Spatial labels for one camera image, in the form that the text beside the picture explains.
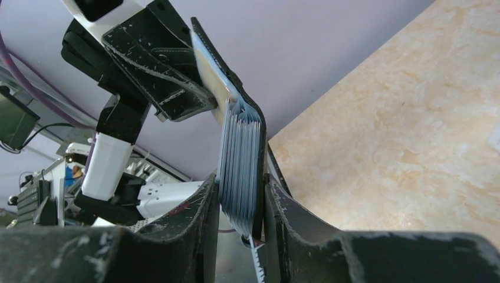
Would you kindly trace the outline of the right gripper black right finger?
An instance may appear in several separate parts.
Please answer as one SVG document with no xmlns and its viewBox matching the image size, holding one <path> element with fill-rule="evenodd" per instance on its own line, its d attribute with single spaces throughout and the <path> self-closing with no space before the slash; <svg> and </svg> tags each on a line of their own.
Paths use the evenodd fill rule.
<svg viewBox="0 0 500 283">
<path fill-rule="evenodd" d="M 479 235 L 342 231 L 265 179 L 268 282 L 499 281 L 499 252 Z"/>
</svg>

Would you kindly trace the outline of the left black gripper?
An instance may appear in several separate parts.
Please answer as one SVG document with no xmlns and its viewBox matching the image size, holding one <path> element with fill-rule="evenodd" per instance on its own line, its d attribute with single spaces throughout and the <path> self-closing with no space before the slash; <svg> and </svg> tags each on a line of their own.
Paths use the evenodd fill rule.
<svg viewBox="0 0 500 283">
<path fill-rule="evenodd" d="M 202 83 L 190 29 L 169 1 L 153 1 L 102 37 L 104 47 L 73 19 L 62 39 L 63 59 L 111 96 L 100 117 L 182 121 L 216 108 Z"/>
</svg>

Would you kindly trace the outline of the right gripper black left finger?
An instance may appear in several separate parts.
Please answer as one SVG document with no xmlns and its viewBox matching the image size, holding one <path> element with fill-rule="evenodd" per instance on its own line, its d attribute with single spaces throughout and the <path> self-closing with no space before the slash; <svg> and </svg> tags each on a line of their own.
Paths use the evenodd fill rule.
<svg viewBox="0 0 500 283">
<path fill-rule="evenodd" d="M 218 187 L 209 175 L 189 198 L 137 232 L 36 226 L 1 231 L 2 282 L 213 282 Z"/>
</svg>

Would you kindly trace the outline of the gold credit card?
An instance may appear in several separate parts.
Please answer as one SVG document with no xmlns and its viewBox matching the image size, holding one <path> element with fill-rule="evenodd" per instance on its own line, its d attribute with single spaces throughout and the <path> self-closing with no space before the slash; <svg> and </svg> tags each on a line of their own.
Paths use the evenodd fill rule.
<svg viewBox="0 0 500 283">
<path fill-rule="evenodd" d="M 221 67 L 216 62 L 209 48 L 203 43 L 202 38 L 195 31 L 191 31 L 192 46 L 196 59 L 198 73 L 204 87 L 215 97 L 217 106 L 212 110 L 215 120 L 222 125 L 226 110 L 226 101 L 237 101 L 241 94 L 234 84 L 230 82 Z"/>
</svg>

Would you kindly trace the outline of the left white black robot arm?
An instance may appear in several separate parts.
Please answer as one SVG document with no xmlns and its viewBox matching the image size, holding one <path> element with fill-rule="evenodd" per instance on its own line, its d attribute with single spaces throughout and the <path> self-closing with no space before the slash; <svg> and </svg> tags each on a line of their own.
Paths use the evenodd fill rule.
<svg viewBox="0 0 500 283">
<path fill-rule="evenodd" d="M 160 120 L 214 110 L 202 83 L 190 29 L 169 1 L 65 1 L 73 16 L 63 59 L 108 91 L 75 203 L 100 218 L 133 225 L 144 180 L 124 172 L 151 107 Z"/>
</svg>

